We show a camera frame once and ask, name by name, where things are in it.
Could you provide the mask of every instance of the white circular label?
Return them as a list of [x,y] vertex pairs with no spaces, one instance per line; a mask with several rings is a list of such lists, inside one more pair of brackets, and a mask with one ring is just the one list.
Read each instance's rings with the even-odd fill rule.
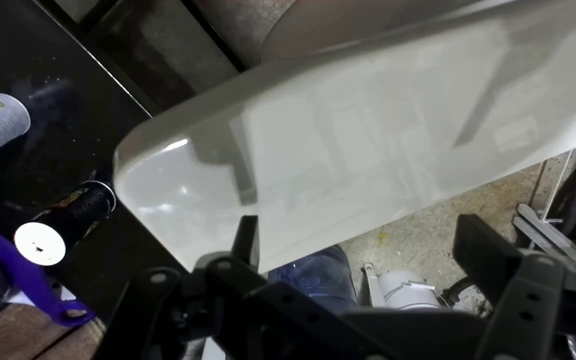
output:
[[54,266],[67,258],[64,238],[42,222],[27,222],[15,232],[17,249],[33,264]]

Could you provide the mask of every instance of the purple object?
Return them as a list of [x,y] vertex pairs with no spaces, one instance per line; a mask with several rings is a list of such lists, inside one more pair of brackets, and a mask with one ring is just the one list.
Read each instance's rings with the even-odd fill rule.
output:
[[17,248],[0,236],[0,266],[11,275],[13,284],[23,290],[36,307],[47,312],[54,321],[63,325],[82,325],[95,317],[88,306],[78,299],[60,299],[42,268],[29,262],[17,251]]

